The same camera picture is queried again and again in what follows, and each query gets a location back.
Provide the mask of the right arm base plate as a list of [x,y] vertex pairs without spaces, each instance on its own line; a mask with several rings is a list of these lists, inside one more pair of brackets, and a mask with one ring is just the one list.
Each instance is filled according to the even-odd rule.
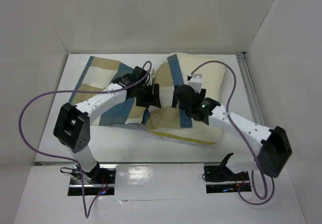
[[220,165],[205,165],[201,178],[207,194],[252,191],[248,172],[234,174]]

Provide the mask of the cream quilted pillow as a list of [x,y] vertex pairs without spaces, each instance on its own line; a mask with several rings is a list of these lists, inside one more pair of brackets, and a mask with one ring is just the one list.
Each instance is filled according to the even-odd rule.
[[173,102],[176,86],[189,85],[197,93],[219,101],[226,67],[222,59],[186,53],[171,53],[156,71],[160,108],[150,107],[145,127],[153,134],[190,144],[214,146],[222,130],[188,117]]

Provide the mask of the blue beige patchwork pillowcase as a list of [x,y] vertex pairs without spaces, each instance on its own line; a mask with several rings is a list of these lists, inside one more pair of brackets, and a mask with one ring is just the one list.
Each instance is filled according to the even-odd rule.
[[[95,96],[96,92],[111,91],[110,84],[118,77],[132,73],[133,67],[114,59],[91,56],[75,87],[69,103],[76,105]],[[151,81],[159,85],[161,107],[149,108],[136,105],[130,98],[102,113],[92,125],[110,126],[113,124],[143,124],[149,129],[181,129],[193,126],[191,118],[174,106],[173,91],[176,86],[187,83],[187,75],[193,70],[191,61],[184,62],[183,54],[172,53],[156,68]]]

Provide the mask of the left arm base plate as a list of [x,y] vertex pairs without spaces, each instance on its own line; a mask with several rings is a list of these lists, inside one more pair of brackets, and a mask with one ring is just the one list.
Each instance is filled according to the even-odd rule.
[[[72,168],[62,167],[62,174],[70,176],[68,196],[82,196],[82,180],[78,166]],[[102,196],[115,193],[116,165],[101,165],[98,175],[90,180],[84,176],[85,196],[95,196],[100,192]]]

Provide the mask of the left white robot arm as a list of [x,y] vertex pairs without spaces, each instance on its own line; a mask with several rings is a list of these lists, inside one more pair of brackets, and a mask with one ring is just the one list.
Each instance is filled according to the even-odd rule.
[[61,106],[53,135],[80,163],[84,179],[93,183],[102,174],[100,164],[89,148],[90,125],[107,111],[121,120],[127,117],[133,106],[145,111],[149,106],[161,107],[159,85],[153,84],[153,68],[135,67],[132,73],[117,77],[110,85],[91,98],[72,105]]

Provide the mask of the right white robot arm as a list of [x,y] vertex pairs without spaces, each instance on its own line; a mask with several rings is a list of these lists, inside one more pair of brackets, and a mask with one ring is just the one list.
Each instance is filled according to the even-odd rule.
[[189,85],[180,85],[174,89],[174,99],[188,117],[223,129],[248,142],[255,154],[252,159],[238,159],[235,154],[228,154],[222,161],[222,165],[235,174],[262,170],[265,175],[277,178],[292,155],[290,142],[283,128],[269,128],[227,112],[224,105],[206,98],[205,90],[197,93]]

